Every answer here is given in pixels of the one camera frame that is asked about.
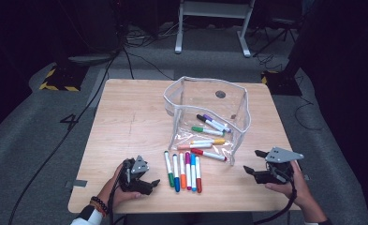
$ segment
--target blue marker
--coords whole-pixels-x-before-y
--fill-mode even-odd
[[[174,186],[175,191],[180,192],[180,177],[178,176],[178,159],[177,154],[172,155],[172,161],[174,164]]]
[[[195,154],[190,154],[190,170],[191,170],[191,176],[192,176],[192,190],[196,191],[197,186],[196,186],[196,155]]]

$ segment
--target gray carpet floor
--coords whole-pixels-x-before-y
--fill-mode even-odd
[[[240,27],[189,30],[184,33],[181,54],[174,53],[174,35],[149,46],[126,48],[137,55],[130,55],[133,76],[167,80],[155,65],[174,80],[189,76],[260,83],[262,70],[284,68],[293,45],[290,38],[273,43],[258,58],[244,58],[235,34],[237,29]],[[276,31],[269,30],[268,34],[273,36]],[[251,50],[260,49],[266,43],[263,31],[246,39]],[[0,224],[8,223],[26,184],[66,134],[67,124],[59,123],[60,120],[72,113],[79,115],[94,96],[106,64],[89,68],[80,92],[39,90],[51,67],[52,63],[34,74],[29,82],[32,95],[0,125]],[[131,79],[124,53],[115,59],[108,77]],[[305,155],[302,166],[311,177],[309,187],[334,224],[368,224],[361,186],[319,111],[312,83],[301,70],[296,80],[302,98],[272,98],[293,150]],[[307,104],[305,99],[313,104],[303,107]],[[27,189],[13,224],[69,224],[75,218],[67,210],[70,189],[66,182],[76,178],[95,115],[96,104],[93,104]],[[256,212],[254,220],[273,213]],[[287,215],[268,224],[287,224]],[[301,212],[291,213],[290,224],[303,224]]]

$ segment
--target sleeve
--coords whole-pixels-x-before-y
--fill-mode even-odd
[[[72,221],[71,225],[99,225],[102,221],[102,214],[92,205],[87,205],[81,213]]]
[[[332,225],[332,222],[329,218],[327,218],[327,221],[319,222],[319,223],[307,223],[305,222],[305,225]]]

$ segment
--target marker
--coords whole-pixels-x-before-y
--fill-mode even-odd
[[[167,174],[169,175],[169,186],[174,188],[174,175],[172,174],[171,165],[169,164],[169,151],[164,152],[166,159]]]
[[[195,140],[195,141],[192,141],[190,143],[191,144],[197,144],[197,143],[224,144],[225,139]]]
[[[214,154],[214,153],[208,153],[208,152],[204,152],[200,149],[197,149],[197,148],[192,148],[190,149],[190,151],[196,155],[201,155],[201,156],[205,156],[205,157],[209,157],[209,158],[215,158],[215,159],[219,159],[219,160],[222,160],[222,161],[226,161],[228,160],[226,157],[224,156],[219,156],[217,154]]]
[[[224,132],[211,130],[211,129],[205,129],[205,128],[201,128],[201,127],[192,127],[192,130],[196,131],[196,132],[200,132],[200,133],[208,133],[208,134],[218,135],[218,136],[222,136],[222,137],[225,136]]]
[[[206,118],[207,120],[211,121],[213,124],[220,126],[221,128],[223,128],[227,133],[231,133],[232,130],[228,127],[225,127],[223,124],[220,124],[218,122],[216,122],[215,120],[212,119],[212,117],[208,114],[203,114],[204,118]]]
[[[190,154],[190,170],[192,173],[192,191],[196,191],[196,155]]]
[[[201,120],[202,122],[204,122],[204,123],[206,123],[206,124],[210,125],[211,127],[216,128],[217,130],[219,130],[219,131],[221,131],[221,132],[223,132],[223,131],[224,131],[224,129],[223,129],[222,127],[220,127],[220,126],[218,126],[217,124],[215,124],[215,123],[211,122],[211,120],[206,119],[204,116],[202,116],[202,115],[200,115],[200,114],[197,114],[197,115],[196,115],[196,117],[197,117],[199,120]]]
[[[184,173],[184,153],[180,153],[180,166],[181,166],[181,188],[186,188],[186,174]]]
[[[198,193],[201,193],[201,175],[200,175],[200,158],[196,157],[196,186],[198,187]]]
[[[178,176],[177,154],[172,155],[172,162],[174,163],[174,186],[175,186],[175,191],[180,192],[180,177]]]
[[[190,175],[190,152],[184,154],[185,164],[186,164],[186,188],[188,190],[192,189],[192,178]]]
[[[212,143],[195,143],[195,144],[181,144],[177,146],[178,150],[190,149],[190,148],[211,148],[213,146]]]

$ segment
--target hand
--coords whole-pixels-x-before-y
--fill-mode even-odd
[[[291,161],[291,166],[292,170],[294,171],[294,185],[297,189],[297,198],[295,199],[294,203],[301,208],[305,221],[315,223],[326,221],[327,217],[316,200],[313,198],[312,193],[310,192],[310,189],[307,186],[297,163],[295,161]],[[290,183],[284,185],[268,183],[265,184],[265,188],[283,193],[288,198],[292,194],[292,186]]]
[[[104,202],[104,204],[108,204],[108,199],[110,196],[111,189],[113,188],[113,184],[119,175],[120,170],[122,170],[123,164],[120,164],[116,171],[114,172],[113,177],[105,184],[105,186],[101,189],[97,197]],[[116,189],[116,192],[113,196],[113,208],[115,208],[119,203],[137,199],[141,196],[139,192],[123,192],[120,187]]]

